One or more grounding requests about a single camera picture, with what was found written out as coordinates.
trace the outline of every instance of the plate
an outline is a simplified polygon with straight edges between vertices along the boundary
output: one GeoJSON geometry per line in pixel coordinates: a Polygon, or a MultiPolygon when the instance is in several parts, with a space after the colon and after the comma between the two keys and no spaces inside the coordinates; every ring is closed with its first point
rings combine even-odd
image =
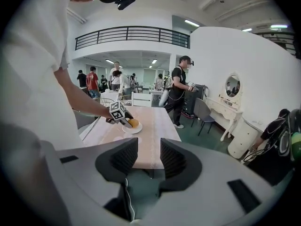
{"type": "Polygon", "coordinates": [[[139,123],[139,125],[137,126],[137,128],[127,128],[125,126],[122,126],[122,130],[125,132],[125,133],[128,133],[128,134],[136,134],[138,132],[140,132],[142,130],[142,124],[139,123]]]}

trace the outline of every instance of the balcony railing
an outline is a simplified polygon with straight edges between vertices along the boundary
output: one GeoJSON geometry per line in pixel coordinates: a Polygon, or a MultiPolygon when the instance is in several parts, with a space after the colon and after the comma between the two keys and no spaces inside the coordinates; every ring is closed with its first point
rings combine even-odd
{"type": "Polygon", "coordinates": [[[259,36],[262,36],[265,39],[268,39],[277,45],[284,48],[286,51],[296,56],[297,43],[295,41],[294,33],[292,32],[257,32],[255,33],[259,36]]]}
{"type": "Polygon", "coordinates": [[[77,37],[75,40],[75,50],[99,43],[123,40],[155,41],[190,48],[189,35],[165,28],[147,26],[107,28],[87,33],[77,37]]]}

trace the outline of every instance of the bun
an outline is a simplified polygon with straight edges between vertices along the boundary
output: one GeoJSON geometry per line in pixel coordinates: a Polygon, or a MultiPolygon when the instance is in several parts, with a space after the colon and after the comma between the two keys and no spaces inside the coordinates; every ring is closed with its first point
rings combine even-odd
{"type": "Polygon", "coordinates": [[[128,123],[130,123],[133,128],[137,128],[139,126],[139,121],[135,119],[129,119],[128,123]]]}

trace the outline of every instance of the vanity table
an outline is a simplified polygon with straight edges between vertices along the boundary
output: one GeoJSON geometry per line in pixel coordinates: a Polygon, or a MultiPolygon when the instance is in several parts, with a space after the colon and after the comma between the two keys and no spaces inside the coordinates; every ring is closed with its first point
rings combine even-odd
{"type": "Polygon", "coordinates": [[[227,133],[229,133],[228,138],[231,137],[231,133],[235,128],[235,122],[242,114],[242,111],[239,109],[242,91],[242,84],[238,78],[238,74],[233,72],[227,78],[218,98],[207,97],[206,99],[206,104],[211,110],[215,110],[217,113],[222,114],[225,119],[229,120],[221,141],[224,140],[227,133]]]}
{"type": "Polygon", "coordinates": [[[225,119],[229,120],[228,128],[221,137],[221,141],[224,140],[227,133],[229,133],[228,138],[230,138],[231,133],[235,128],[234,122],[239,119],[242,111],[234,109],[233,107],[226,104],[222,99],[214,100],[213,98],[207,97],[206,104],[211,110],[215,110],[217,113],[222,114],[225,119]]]}

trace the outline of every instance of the gray chair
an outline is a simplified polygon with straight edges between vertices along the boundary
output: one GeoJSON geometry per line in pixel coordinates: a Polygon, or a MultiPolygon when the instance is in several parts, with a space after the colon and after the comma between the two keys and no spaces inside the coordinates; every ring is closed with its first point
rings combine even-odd
{"type": "Polygon", "coordinates": [[[193,123],[194,123],[196,118],[200,118],[200,120],[202,121],[201,130],[199,131],[198,136],[200,135],[200,133],[201,133],[201,131],[202,131],[202,129],[203,129],[203,127],[206,123],[211,123],[210,127],[209,127],[209,130],[207,132],[207,133],[209,133],[213,122],[215,122],[215,119],[213,119],[210,116],[211,111],[210,111],[209,107],[207,106],[207,104],[203,100],[201,100],[200,98],[197,98],[196,103],[194,105],[193,113],[194,113],[195,117],[193,118],[191,127],[193,126],[193,123]]]}
{"type": "Polygon", "coordinates": [[[79,134],[82,133],[90,124],[92,124],[95,121],[94,116],[88,116],[76,110],[73,110],[73,112],[75,115],[79,134]]]}

